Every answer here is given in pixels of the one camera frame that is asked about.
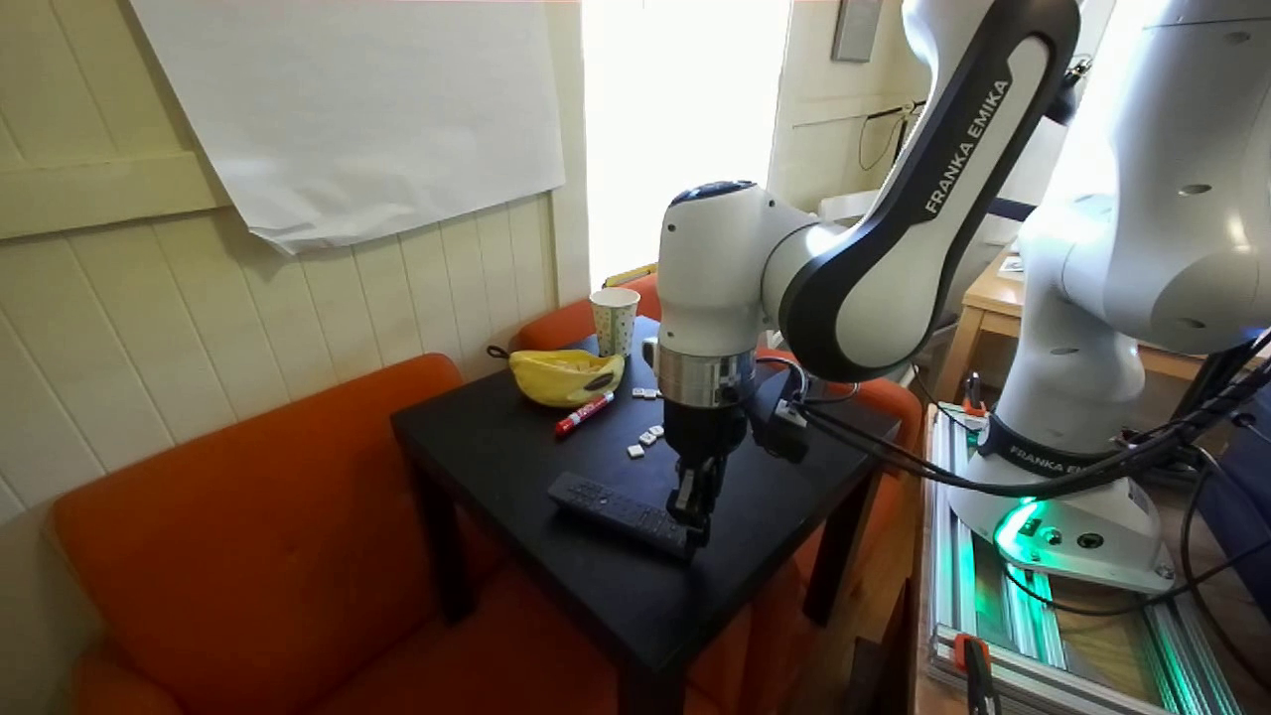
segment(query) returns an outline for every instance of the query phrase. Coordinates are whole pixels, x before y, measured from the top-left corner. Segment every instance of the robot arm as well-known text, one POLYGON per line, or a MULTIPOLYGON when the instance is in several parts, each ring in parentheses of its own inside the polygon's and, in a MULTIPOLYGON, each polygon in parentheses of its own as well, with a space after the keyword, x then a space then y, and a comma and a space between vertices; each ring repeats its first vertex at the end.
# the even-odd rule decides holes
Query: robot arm
POLYGON ((859 225, 818 225, 749 184, 698 187, 666 208, 656 371, 678 454, 670 514, 698 540, 748 432, 764 323, 809 375, 837 382, 875 379, 924 340, 987 199, 1066 84, 1075 3, 907 0, 907 36, 935 92, 859 225))

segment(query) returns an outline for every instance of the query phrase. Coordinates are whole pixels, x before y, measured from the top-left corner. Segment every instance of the small black table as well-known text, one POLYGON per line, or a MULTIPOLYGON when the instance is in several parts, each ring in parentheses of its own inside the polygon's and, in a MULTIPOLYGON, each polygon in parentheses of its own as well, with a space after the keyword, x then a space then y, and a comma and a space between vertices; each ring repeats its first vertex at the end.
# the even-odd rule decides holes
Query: small black table
MULTIPOLYGON (((621 713, 678 713, 687 662, 822 519, 807 615, 827 625, 876 465, 829 438, 815 438, 801 465, 790 465, 748 438, 728 460, 709 546, 675 566, 581 525, 543 495, 551 477, 576 470, 656 507, 666 503, 675 454, 660 440, 641 460, 627 456, 627 445, 660 425, 662 405, 635 401, 630 386, 656 386, 641 356, 627 363, 615 405, 569 440, 551 438, 560 413, 524 401, 514 375, 402 409, 394 428, 417 474, 433 583, 450 619, 475 603, 458 536, 458 503, 466 503, 615 661, 621 713)), ((833 405, 833 413, 875 438, 896 428, 893 417, 859 405, 833 405)))

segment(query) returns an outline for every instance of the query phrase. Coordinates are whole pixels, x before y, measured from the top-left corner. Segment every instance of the white wall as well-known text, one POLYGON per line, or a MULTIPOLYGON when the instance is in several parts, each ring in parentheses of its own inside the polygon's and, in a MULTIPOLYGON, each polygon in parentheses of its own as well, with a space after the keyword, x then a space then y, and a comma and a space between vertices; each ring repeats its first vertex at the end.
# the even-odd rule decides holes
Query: white wall
POLYGON ((0 713, 54 713, 96 630, 45 525, 62 490, 588 289, 581 29, 551 3, 569 187, 363 252, 249 240, 128 3, 0 3, 0 713))

